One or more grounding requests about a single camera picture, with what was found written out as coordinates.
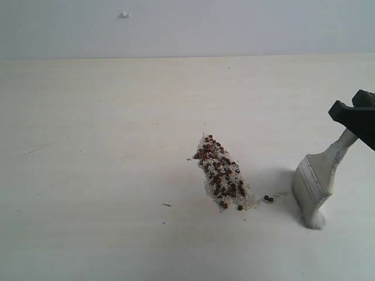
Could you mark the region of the white-bristle paintbrush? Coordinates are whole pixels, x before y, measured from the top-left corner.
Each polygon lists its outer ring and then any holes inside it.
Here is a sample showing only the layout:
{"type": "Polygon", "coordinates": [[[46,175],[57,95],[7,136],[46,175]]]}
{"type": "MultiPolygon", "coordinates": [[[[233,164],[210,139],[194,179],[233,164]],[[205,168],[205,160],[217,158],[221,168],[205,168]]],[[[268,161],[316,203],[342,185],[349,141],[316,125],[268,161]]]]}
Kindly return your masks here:
{"type": "Polygon", "coordinates": [[[358,137],[345,129],[325,151],[306,155],[292,177],[291,191],[305,227],[322,230],[326,224],[320,208],[333,194],[336,169],[358,137]]]}

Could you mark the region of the white wall hook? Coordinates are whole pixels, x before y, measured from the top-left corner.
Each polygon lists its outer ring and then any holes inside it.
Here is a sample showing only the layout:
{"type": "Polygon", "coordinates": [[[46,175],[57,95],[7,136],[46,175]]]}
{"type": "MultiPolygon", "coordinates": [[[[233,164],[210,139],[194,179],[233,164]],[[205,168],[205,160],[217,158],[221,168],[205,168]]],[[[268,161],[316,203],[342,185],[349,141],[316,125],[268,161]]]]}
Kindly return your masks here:
{"type": "Polygon", "coordinates": [[[131,15],[128,14],[126,11],[123,11],[123,12],[120,13],[119,18],[126,19],[126,18],[129,18],[130,16],[131,15]]]}

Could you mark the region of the scattered brown pellets and rice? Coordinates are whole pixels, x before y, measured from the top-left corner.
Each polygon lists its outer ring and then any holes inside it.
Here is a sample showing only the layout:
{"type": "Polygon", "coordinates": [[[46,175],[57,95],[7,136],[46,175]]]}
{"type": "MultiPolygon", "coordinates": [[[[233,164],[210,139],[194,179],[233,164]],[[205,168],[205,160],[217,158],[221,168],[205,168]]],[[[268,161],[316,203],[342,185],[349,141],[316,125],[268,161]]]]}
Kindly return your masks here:
{"type": "Polygon", "coordinates": [[[196,160],[204,175],[203,187],[206,195],[217,205],[220,212],[235,206],[237,211],[258,208],[261,203],[274,204],[284,201],[291,193],[279,191],[257,198],[251,193],[241,169],[228,150],[210,133],[203,132],[190,160],[196,160]]]}

